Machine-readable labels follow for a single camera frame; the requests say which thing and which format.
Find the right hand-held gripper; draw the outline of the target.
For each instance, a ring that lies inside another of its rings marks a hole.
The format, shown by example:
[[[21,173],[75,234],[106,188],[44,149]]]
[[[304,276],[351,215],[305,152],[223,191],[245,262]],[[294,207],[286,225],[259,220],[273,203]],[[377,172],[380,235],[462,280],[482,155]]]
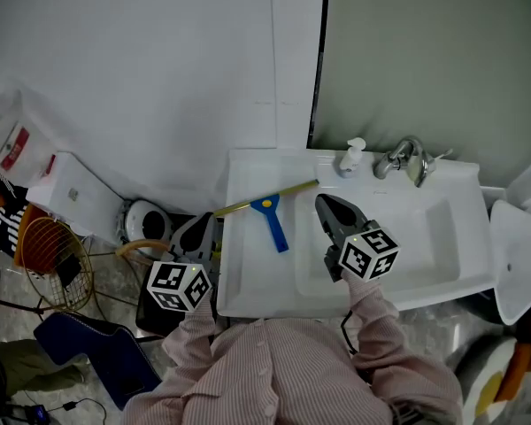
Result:
[[[354,204],[341,197],[318,194],[315,209],[324,233],[332,244],[324,262],[333,282],[342,279],[344,271],[364,281],[388,274],[396,263],[401,247],[387,228],[368,221]],[[337,235],[341,228],[353,228],[348,236]]]

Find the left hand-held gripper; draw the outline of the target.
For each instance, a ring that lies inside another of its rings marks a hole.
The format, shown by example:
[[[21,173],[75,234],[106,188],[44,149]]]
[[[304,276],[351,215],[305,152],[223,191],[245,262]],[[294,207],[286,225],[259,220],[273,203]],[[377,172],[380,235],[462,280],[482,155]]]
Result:
[[[205,212],[179,227],[171,239],[171,251],[203,251],[196,255],[164,252],[151,265],[147,291],[158,306],[167,311],[194,312],[205,297],[213,299],[218,288],[215,251],[219,223],[212,212]]]

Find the blue and yellow squeegee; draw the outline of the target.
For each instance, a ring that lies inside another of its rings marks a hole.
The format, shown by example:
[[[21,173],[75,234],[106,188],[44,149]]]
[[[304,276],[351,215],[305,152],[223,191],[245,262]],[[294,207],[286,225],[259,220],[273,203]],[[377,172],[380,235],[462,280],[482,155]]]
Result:
[[[277,252],[282,253],[289,249],[287,239],[284,235],[280,220],[277,216],[276,210],[280,199],[285,196],[300,193],[304,190],[313,189],[319,186],[319,180],[314,179],[308,182],[299,183],[297,185],[276,191],[273,194],[254,198],[251,200],[242,201],[227,207],[221,208],[213,212],[216,218],[224,217],[230,213],[241,211],[245,208],[251,208],[261,213],[267,222],[273,242]]]

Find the person's left forearm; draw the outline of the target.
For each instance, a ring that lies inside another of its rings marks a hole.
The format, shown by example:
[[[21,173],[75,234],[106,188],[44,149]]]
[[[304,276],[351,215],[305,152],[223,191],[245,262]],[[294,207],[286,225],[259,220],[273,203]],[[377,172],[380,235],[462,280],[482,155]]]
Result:
[[[212,293],[207,292],[193,312],[162,343],[165,353],[185,373],[204,372],[212,363],[211,337],[216,323],[212,313]]]

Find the person's right forearm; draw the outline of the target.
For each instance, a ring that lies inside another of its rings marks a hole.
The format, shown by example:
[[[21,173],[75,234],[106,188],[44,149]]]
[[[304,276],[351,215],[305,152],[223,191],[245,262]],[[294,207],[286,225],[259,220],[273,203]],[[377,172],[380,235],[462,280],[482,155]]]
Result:
[[[350,290],[350,309],[361,321],[354,366],[366,372],[401,367],[408,351],[396,308],[384,298],[377,282],[364,282],[349,271],[342,278]]]

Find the white round appliance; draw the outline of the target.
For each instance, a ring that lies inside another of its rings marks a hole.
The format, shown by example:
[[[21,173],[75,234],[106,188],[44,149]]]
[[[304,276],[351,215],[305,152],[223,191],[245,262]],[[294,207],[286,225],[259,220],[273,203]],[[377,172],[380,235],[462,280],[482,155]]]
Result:
[[[169,243],[173,223],[162,208],[149,201],[125,200],[119,209],[116,235],[123,244],[143,239]]]

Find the white soap pump bottle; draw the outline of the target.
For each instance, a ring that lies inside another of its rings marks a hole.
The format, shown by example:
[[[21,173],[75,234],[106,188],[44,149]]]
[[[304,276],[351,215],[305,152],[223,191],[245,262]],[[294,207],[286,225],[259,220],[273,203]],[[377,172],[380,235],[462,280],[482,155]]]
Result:
[[[347,141],[347,144],[348,149],[338,166],[338,173],[344,178],[351,177],[356,173],[366,148],[366,141],[361,137],[352,138]]]

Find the white washbasin table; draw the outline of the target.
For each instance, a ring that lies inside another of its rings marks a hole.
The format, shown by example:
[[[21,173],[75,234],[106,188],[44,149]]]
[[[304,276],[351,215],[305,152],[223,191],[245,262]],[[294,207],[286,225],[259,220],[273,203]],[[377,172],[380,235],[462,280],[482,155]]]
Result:
[[[278,252],[266,218],[252,209],[224,220],[218,311],[233,317],[335,317],[349,293],[323,258],[330,242],[314,206],[320,193],[341,197],[387,228],[400,246],[381,279],[399,310],[435,305],[491,288],[495,281],[489,217],[473,163],[440,159],[421,187],[403,171],[373,175],[367,152],[351,177],[336,171],[337,151],[236,150],[229,156],[227,202],[273,194],[299,183],[319,186],[282,197],[276,213],[288,241]]]

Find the brown seat wooden chair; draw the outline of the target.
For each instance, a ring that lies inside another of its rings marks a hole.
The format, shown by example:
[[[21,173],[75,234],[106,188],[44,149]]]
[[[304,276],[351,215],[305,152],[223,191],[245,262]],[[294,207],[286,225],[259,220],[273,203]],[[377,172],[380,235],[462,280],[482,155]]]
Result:
[[[166,251],[179,256],[196,255],[200,259],[203,257],[202,255],[200,255],[200,252],[203,251],[171,251],[170,243],[165,244],[157,240],[148,239],[126,243],[124,246],[117,249],[116,254],[120,257],[123,257],[132,251],[140,251],[143,249],[152,249],[157,252],[160,257]],[[147,283],[151,265],[154,261],[156,261],[156,259],[153,260],[150,264],[148,273],[146,274],[142,284],[138,312],[135,322],[136,326],[143,331],[158,336],[167,336],[178,327],[180,322],[185,318],[186,313],[189,312],[174,312],[164,310],[160,308],[156,301],[151,297],[150,293],[147,291]],[[212,313],[214,319],[216,318],[216,306],[214,305],[215,296],[216,292],[212,299]]]

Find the chrome faucet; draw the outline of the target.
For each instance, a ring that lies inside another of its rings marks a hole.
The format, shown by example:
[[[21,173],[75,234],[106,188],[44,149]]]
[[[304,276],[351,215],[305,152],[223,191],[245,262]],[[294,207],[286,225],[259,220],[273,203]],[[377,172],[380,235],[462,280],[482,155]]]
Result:
[[[422,141],[415,136],[402,138],[396,147],[387,151],[373,164],[373,175],[380,180],[384,180],[392,170],[405,170],[411,156],[419,155],[421,169],[419,177],[414,186],[421,188],[428,176],[435,170],[435,159],[424,148]]]

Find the white water dispenser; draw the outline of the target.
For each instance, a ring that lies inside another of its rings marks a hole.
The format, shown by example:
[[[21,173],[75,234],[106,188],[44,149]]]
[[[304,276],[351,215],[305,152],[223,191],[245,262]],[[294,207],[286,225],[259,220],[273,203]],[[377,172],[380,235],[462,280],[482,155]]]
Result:
[[[71,153],[56,154],[50,172],[28,189],[27,201],[70,224],[79,235],[119,245],[117,218],[123,199]]]

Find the black pouch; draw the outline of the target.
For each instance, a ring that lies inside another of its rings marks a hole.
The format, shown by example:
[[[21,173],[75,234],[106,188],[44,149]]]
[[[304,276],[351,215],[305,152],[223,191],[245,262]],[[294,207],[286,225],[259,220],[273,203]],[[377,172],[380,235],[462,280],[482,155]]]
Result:
[[[56,273],[62,287],[68,287],[81,270],[82,266],[80,259],[74,253],[71,253],[67,258],[61,261],[56,267]]]

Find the blue padded chair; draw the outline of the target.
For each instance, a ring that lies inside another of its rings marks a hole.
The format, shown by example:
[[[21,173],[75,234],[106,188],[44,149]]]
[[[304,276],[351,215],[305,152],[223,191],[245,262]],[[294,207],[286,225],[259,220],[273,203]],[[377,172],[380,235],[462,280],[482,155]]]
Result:
[[[112,402],[120,410],[134,397],[120,393],[121,378],[141,379],[144,385],[141,393],[152,391],[161,383],[160,376],[132,332],[119,324],[74,313],[55,312],[35,328],[34,337],[58,365],[79,356],[87,357]]]

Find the person's striped pink shirt torso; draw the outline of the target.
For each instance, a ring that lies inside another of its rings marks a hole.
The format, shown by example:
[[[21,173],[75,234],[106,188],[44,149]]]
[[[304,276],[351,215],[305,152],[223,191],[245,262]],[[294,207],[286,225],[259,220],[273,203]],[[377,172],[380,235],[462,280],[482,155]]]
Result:
[[[461,425],[455,375],[404,347],[401,367],[366,372],[317,321],[236,325],[211,337],[204,372],[173,363],[155,390],[127,403],[122,425]]]

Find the black phone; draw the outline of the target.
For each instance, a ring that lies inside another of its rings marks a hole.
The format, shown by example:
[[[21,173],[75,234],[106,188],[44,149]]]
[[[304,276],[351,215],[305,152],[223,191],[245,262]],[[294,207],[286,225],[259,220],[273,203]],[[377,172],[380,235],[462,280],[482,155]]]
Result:
[[[143,391],[144,385],[141,379],[135,377],[123,377],[120,379],[119,389],[123,396],[131,397]]]

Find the black white striped cloth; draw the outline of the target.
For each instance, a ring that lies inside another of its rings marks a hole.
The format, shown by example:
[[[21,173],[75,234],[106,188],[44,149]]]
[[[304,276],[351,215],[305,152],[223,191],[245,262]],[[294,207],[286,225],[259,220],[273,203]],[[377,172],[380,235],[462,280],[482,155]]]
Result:
[[[9,182],[0,174],[0,251],[13,257],[19,226],[27,209],[27,188]]]

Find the grey white egg cushion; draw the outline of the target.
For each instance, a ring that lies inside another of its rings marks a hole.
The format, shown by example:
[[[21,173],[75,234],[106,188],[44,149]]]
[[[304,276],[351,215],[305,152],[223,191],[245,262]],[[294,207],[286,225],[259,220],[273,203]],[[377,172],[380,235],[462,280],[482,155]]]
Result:
[[[459,362],[455,374],[463,394],[463,425],[490,425],[505,409],[507,401],[495,399],[516,343],[511,336],[482,336]]]

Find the clear water bottle red label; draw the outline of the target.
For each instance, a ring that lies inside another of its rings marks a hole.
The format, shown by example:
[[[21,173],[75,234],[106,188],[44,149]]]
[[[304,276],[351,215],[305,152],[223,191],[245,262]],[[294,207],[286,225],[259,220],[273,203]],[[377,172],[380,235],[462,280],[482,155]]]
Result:
[[[10,176],[27,175],[35,169],[31,143],[37,129],[23,109],[21,91],[7,89],[0,93],[0,170]]]

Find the orange cushion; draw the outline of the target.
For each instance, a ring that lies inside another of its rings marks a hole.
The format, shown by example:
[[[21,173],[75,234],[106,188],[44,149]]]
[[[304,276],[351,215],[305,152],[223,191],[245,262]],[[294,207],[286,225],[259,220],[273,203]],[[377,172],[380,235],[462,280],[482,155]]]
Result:
[[[531,344],[516,343],[515,351],[496,394],[495,403],[511,401],[517,396],[530,360]]]

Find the small screen device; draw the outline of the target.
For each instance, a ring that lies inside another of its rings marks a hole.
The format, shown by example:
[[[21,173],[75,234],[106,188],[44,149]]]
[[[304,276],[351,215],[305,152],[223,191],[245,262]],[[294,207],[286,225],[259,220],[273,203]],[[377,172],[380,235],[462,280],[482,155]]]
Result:
[[[29,425],[50,425],[50,415],[43,405],[25,406],[24,412]]]

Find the black vertical wall strip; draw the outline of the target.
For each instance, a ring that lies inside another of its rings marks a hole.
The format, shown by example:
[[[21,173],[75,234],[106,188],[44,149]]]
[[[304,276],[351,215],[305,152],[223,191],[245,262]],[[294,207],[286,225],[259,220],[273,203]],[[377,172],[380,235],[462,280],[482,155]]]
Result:
[[[311,108],[311,115],[310,115],[310,122],[309,122],[309,129],[308,129],[308,136],[307,136],[307,143],[306,143],[307,149],[310,149],[312,147],[312,139],[313,139],[315,124],[316,124],[316,119],[317,119],[317,111],[318,111],[318,105],[319,105],[319,88],[320,88],[322,67],[323,67],[324,54],[325,54],[328,4],[329,4],[329,0],[322,0],[320,26],[319,26],[319,47],[318,47],[315,82],[314,82],[313,96],[312,96],[312,108]]]

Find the white metal frame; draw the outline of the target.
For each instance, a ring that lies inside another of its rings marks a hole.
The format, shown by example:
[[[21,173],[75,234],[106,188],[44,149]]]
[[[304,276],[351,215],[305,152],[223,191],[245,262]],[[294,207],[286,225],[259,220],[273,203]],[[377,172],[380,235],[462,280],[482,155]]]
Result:
[[[507,188],[481,186],[488,214],[494,203],[503,200],[531,214],[531,165],[514,179]]]

